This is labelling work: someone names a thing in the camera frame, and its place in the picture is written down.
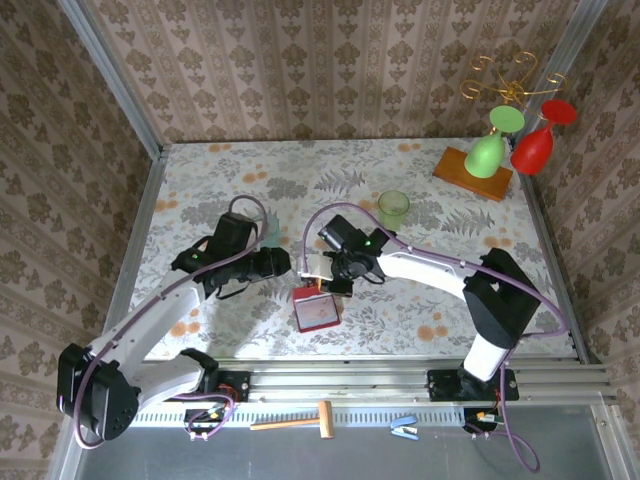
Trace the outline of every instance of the wall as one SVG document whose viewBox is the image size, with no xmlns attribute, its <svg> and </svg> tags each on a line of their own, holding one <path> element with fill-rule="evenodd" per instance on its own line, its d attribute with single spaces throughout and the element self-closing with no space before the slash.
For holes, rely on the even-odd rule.
<svg viewBox="0 0 640 480">
<path fill-rule="evenodd" d="M 480 135 L 480 54 L 541 67 L 576 0 L 88 0 L 163 142 Z M 534 84 L 541 67 L 529 78 Z M 484 77 L 493 81 L 490 75 Z"/>
<path fill-rule="evenodd" d="M 0 2 L 0 478 L 43 478 L 57 357 L 101 331 L 149 160 L 54 1 Z"/>
<path fill-rule="evenodd" d="M 640 3 L 610 1 L 574 67 L 578 121 L 538 185 L 590 350 L 640 452 Z"/>
</svg>

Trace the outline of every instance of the gold wire ornament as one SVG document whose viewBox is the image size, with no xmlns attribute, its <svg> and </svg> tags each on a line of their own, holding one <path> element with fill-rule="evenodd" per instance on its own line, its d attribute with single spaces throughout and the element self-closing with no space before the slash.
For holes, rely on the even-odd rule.
<svg viewBox="0 0 640 480">
<path fill-rule="evenodd" d="M 478 82 L 477 80 L 467 79 L 460 84 L 460 93 L 462 94 L 462 96 L 470 100 L 475 100 L 480 96 L 482 90 L 491 90 L 499 93 L 500 96 L 504 99 L 505 104 L 515 103 L 518 106 L 522 107 L 524 110 L 530 111 L 523 102 L 523 99 L 525 97 L 530 97 L 532 95 L 543 95 L 545 93 L 560 92 L 567 87 L 568 81 L 566 77 L 558 72 L 555 72 L 547 75 L 547 81 L 551 84 L 557 85 L 556 88 L 540 90 L 537 92 L 526 91 L 523 87 L 523 84 L 538 66 L 538 59 L 533 53 L 524 51 L 514 54 L 513 59 L 518 64 L 526 65 L 530 63 L 531 66 L 522 78 L 512 80 L 510 82 L 504 79 L 504 77 L 500 73 L 500 70 L 496 67 L 493 58 L 481 55 L 476 60 L 471 61 L 471 68 L 473 68 L 477 72 L 484 72 L 486 71 L 487 67 L 491 66 L 497 77 L 500 79 L 500 82 L 502 82 L 502 87 L 496 88 L 489 84 Z M 544 117 L 538 112 L 533 113 L 544 120 Z"/>
</svg>

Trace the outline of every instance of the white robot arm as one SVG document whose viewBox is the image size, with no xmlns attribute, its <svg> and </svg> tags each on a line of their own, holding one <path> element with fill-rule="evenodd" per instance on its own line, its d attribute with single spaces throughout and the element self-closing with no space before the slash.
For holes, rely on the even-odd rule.
<svg viewBox="0 0 640 480">
<path fill-rule="evenodd" d="M 467 383 L 481 386 L 495 379 L 496 371 L 517 345 L 540 304 L 487 275 L 466 277 L 461 267 L 402 250 L 379 229 L 367 236 L 340 215 L 319 236 L 333 252 L 309 255 L 308 271 L 301 275 L 322 279 L 325 291 L 350 296 L 357 278 L 404 278 L 445 290 L 465 301 L 478 331 L 460 371 Z M 492 249 L 482 260 L 484 266 L 534 288 L 506 251 Z"/>
<path fill-rule="evenodd" d="M 158 365 L 141 364 L 177 320 L 212 294 L 223 300 L 244 290 L 221 295 L 230 280 L 248 285 L 290 270 L 289 255 L 281 248 L 246 250 L 256 230 L 249 218 L 225 213 L 214 235 L 181 252 L 160 284 L 118 325 L 85 348 L 69 345 L 58 362 L 58 408 L 71 417 L 78 415 L 76 420 L 100 439 L 112 440 L 149 405 L 196 390 L 215 392 L 225 372 L 195 349 Z M 206 268 L 245 251 L 235 261 Z"/>
</svg>

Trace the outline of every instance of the hammer head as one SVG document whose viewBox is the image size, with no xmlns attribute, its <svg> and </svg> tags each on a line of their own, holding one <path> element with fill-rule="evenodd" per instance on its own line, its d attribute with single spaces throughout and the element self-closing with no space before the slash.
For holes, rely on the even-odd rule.
<svg viewBox="0 0 640 480">
<path fill-rule="evenodd" d="M 318 402 L 318 418 L 320 419 L 320 438 L 333 438 L 333 412 L 331 402 Z"/>
</svg>

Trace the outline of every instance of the green cup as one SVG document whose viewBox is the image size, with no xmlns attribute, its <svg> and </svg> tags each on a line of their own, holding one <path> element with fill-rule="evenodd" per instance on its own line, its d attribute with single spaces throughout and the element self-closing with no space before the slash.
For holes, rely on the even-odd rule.
<svg viewBox="0 0 640 480">
<path fill-rule="evenodd" d="M 409 199 L 397 190 L 389 190 L 378 199 L 378 220 L 387 230 L 397 232 L 409 211 Z"/>
</svg>

